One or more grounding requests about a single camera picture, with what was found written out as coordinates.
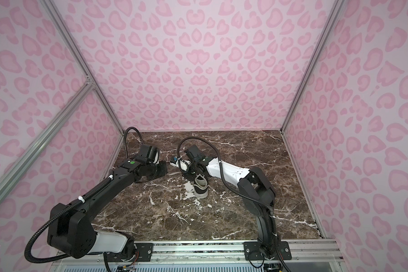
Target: marble tabletop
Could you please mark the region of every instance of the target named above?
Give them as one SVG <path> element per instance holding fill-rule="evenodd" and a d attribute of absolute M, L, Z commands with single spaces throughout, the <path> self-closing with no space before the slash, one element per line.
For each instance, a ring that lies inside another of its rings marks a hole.
<path fill-rule="evenodd" d="M 212 142 L 224 161 L 240 167 L 258 166 L 264 171 L 277 192 L 274 214 L 282 239 L 319 238 L 279 131 L 142 133 L 145 143 L 158 146 L 160 159 L 167 161 L 176 155 L 180 140 L 192 135 Z M 137 152 L 136 133 L 129 132 L 127 142 L 129 154 Z M 196 140 L 186 141 L 182 149 L 192 144 L 215 156 L 210 147 Z M 124 159 L 122 149 L 115 165 Z M 192 184 L 173 166 L 168 166 L 164 177 L 124 189 L 92 225 L 97 230 L 124 231 L 136 241 L 257 238 L 255 218 L 220 179 L 211 178 L 207 198 L 196 199 Z"/>

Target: black cable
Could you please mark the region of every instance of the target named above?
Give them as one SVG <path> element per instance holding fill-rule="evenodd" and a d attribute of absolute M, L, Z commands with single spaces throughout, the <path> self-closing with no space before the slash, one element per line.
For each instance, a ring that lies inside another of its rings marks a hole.
<path fill-rule="evenodd" d="M 86 201 L 88 199 L 90 199 L 91 197 L 93 197 L 96 193 L 98 193 L 99 191 L 101 191 L 106 185 L 109 184 L 109 182 L 112 179 L 110 177 L 105 178 L 102 182 L 100 182 L 96 187 L 94 187 L 92 190 L 90 190 L 89 192 L 87 192 L 86 194 L 82 195 L 83 199 Z M 66 206 L 65 209 L 61 210 L 59 213 L 57 213 L 55 216 L 53 216 L 52 218 L 50 218 L 49 221 L 47 221 L 47 223 L 45 223 L 42 227 L 40 227 L 38 229 L 37 232 L 35 232 L 35 234 L 33 234 L 32 238 L 29 239 L 29 241 L 27 242 L 26 248 L 24 249 L 24 258 L 26 258 L 27 261 L 32 262 L 32 263 L 46 263 L 46 262 L 54 262 L 63 258 L 67 258 L 70 257 L 70 255 L 68 254 L 62 254 L 59 256 L 53 256 L 53 257 L 48 257 L 48 258 L 37 258 L 34 257 L 32 255 L 32 247 L 33 244 L 35 243 L 36 239 L 38 239 L 38 237 L 57 219 L 59 219 L 59 217 L 61 217 L 62 215 L 65 215 L 66 213 L 70 212 L 71 210 L 77 208 L 78 206 L 80 206 L 81 204 L 83 204 L 83 202 L 81 200 L 78 200 L 77 202 L 75 202 L 74 204 L 71 204 L 69 206 Z"/>
<path fill-rule="evenodd" d="M 127 134 L 130 131 L 130 129 L 133 129 L 136 131 L 137 135 L 139 136 L 139 139 L 141 140 L 141 143 L 144 144 L 143 138 L 139 130 L 135 127 L 129 127 L 124 131 L 124 136 L 123 136 L 123 144 L 124 144 L 124 151 L 125 151 L 125 158 L 128 159 L 128 150 L 127 150 Z"/>
<path fill-rule="evenodd" d="M 112 272 L 112 270 L 109 267 L 109 264 L 107 263 L 107 252 L 103 252 L 103 259 L 104 259 L 104 266 L 106 267 L 107 272 Z"/>
<path fill-rule="evenodd" d="M 200 137 L 195 137 L 195 136 L 190 136 L 190 137 L 186 137 L 186 138 L 182 139 L 182 140 L 180 141 L 180 143 L 178 144 L 178 146 L 177 146 L 177 156 L 178 156 L 178 159 L 180 159 L 180 147 L 181 147 L 181 144 L 182 144 L 183 142 L 189 140 L 189 139 L 200 140 L 200 141 L 202 141 L 202 142 L 208 144 L 208 145 L 216 152 L 216 155 L 218 156 L 218 160 L 219 160 L 219 170 L 220 170 L 220 172 L 221 172 L 221 180 L 222 180 L 222 183 L 225 185 L 225 187 L 227 187 L 227 189 L 229 189 L 231 192 L 233 192 L 234 194 L 237 194 L 238 196 L 240 196 L 240 197 L 242 197 L 242 198 L 249 199 L 249 200 L 251 200 L 252 202 L 255 202 L 256 204 L 259 204 L 259 205 L 261 205 L 261 206 L 263 206 L 263 207 L 266 207 L 266 208 L 269 210 L 270 216 L 271 216 L 272 218 L 275 218 L 275 216 L 274 216 L 274 208 L 273 208 L 271 205 L 265 204 L 265 203 L 261 202 L 261 201 L 258 200 L 258 199 L 254 199 L 254 198 L 252 198 L 252 197 L 250 197 L 250 196 L 244 195 L 244 194 L 240 193 L 239 190 L 236 190 L 236 189 L 232 188 L 232 187 L 229 185 L 229 183 L 225 180 L 225 178 L 224 178 L 224 176 L 223 176 L 222 158 L 221 158 L 221 155 L 219 154 L 219 150 L 218 150 L 214 145 L 212 145 L 210 142 L 208 142 L 207 140 L 202 139 L 202 138 L 200 138 Z M 277 229 L 276 229 L 275 219 L 273 220 L 272 229 L 273 229 L 273 230 L 272 230 L 272 234 L 274 234 L 274 233 L 276 234 L 276 233 L 277 233 Z M 278 259 L 279 259 L 279 261 L 281 262 L 281 264 L 283 265 L 283 267 L 287 270 L 287 272 L 291 272 L 290 269 L 289 269 L 289 268 L 287 267 L 287 265 L 285 264 L 284 259 L 283 259 L 282 256 L 281 256 L 281 253 L 279 252 L 279 249 L 278 249 L 278 246 L 277 246 L 277 245 L 278 245 L 278 239 L 277 239 L 277 236 L 276 236 L 275 234 L 274 234 L 274 243 L 275 243 L 275 249 L 276 249 L 276 251 L 277 251 Z"/>
<path fill-rule="evenodd" d="M 259 268 L 261 268 L 262 266 L 263 266 L 263 264 L 265 263 L 265 258 L 263 257 L 263 254 L 261 254 L 261 257 L 263 257 L 263 260 L 261 261 L 261 265 L 259 265 L 259 266 L 255 266 L 255 265 L 253 265 L 252 264 L 252 262 L 251 262 L 251 253 L 260 253 L 260 252 L 258 252 L 258 251 L 251 251 L 249 254 L 248 254 L 248 258 L 249 258 L 249 263 L 252 265 L 252 266 L 254 266 L 256 269 L 259 269 Z"/>

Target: shoe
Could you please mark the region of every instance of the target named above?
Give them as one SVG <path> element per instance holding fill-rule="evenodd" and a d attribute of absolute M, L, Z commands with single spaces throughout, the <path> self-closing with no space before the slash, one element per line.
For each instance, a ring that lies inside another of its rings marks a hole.
<path fill-rule="evenodd" d="M 208 195 L 208 181 L 202 174 L 197 174 L 195 178 L 194 194 L 197 199 L 206 198 Z"/>

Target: diagonal metal bar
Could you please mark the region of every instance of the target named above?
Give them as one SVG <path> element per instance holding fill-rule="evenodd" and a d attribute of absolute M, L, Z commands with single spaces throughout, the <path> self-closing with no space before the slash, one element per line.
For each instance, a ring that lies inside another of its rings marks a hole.
<path fill-rule="evenodd" d="M 70 49 L 70 52 L 73 55 L 74 59 L 76 60 L 77 64 L 79 65 L 80 69 L 86 75 L 86 78 L 92 80 L 92 82 L 95 83 L 95 91 L 98 98 L 101 101 L 101 104 L 106 109 L 110 119 L 112 119 L 116 128 L 119 130 L 121 134 L 123 134 L 124 130 L 122 128 L 121 122 L 119 121 L 117 115 L 115 114 L 106 97 L 104 96 L 103 91 L 101 90 L 99 84 L 97 83 L 97 80 L 92 74 L 88 63 L 85 61 L 82 52 L 78 48 L 77 43 L 75 42 L 68 27 L 66 26 L 65 21 L 63 20 L 62 16 L 59 13 L 59 10 L 54 4 L 54 1 L 53 0 L 39 0 L 39 1 L 44 6 L 44 9 L 46 10 L 48 16 L 50 17 L 54 26 L 58 30 L 60 36 L 64 40 L 67 47 Z"/>
<path fill-rule="evenodd" d="M 325 23 L 325 27 L 323 28 L 322 33 L 320 34 L 316 48 L 314 49 L 313 54 L 311 55 L 310 62 L 307 65 L 307 69 L 305 70 L 305 73 L 302 76 L 301 84 L 299 84 L 298 90 L 296 90 L 296 95 L 294 96 L 293 101 L 291 102 L 290 107 L 288 109 L 287 116 L 284 119 L 283 125 L 281 127 L 282 132 L 286 130 L 286 128 L 288 127 L 290 123 L 291 118 L 294 115 L 294 111 L 296 107 L 298 106 L 302 95 L 304 94 L 308 81 L 310 80 L 319 62 L 322 52 L 325 50 L 326 44 L 331 36 L 331 33 L 334 30 L 338 22 L 338 19 L 340 18 L 340 15 L 343 13 L 343 10 L 345 9 L 346 2 L 348 1 L 347 0 L 335 0 L 331 8 L 331 13 L 328 16 L 328 19 Z"/>
<path fill-rule="evenodd" d="M 95 85 L 88 81 L 77 92 L 72 100 L 56 115 L 48 124 L 47 128 L 32 142 L 26 152 L 16 161 L 14 166 L 0 178 L 0 203 L 11 193 L 12 189 L 26 173 L 45 147 L 51 142 L 63 125 L 68 121 L 76 108 L 83 102 L 86 96 L 93 90 Z"/>

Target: pink patterned wallpaper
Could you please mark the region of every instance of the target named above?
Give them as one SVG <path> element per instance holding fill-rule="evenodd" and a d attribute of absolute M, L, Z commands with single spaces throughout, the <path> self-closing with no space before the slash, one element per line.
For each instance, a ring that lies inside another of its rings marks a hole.
<path fill-rule="evenodd" d="M 118 138 L 100 101 L 89 94 L 0 205 L 0 272 L 42 272 L 50 265 L 27 262 L 26 243 L 53 206 L 68 204 L 104 178 Z M 46 234 L 35 243 L 34 256 L 57 253 L 47 245 Z"/>
<path fill-rule="evenodd" d="M 126 128 L 278 129 L 334 0 L 57 0 Z"/>
<path fill-rule="evenodd" d="M 0 1 L 0 177 L 84 82 L 36 0 Z"/>
<path fill-rule="evenodd" d="M 349 1 L 287 136 L 350 271 L 408 271 L 408 1 Z"/>

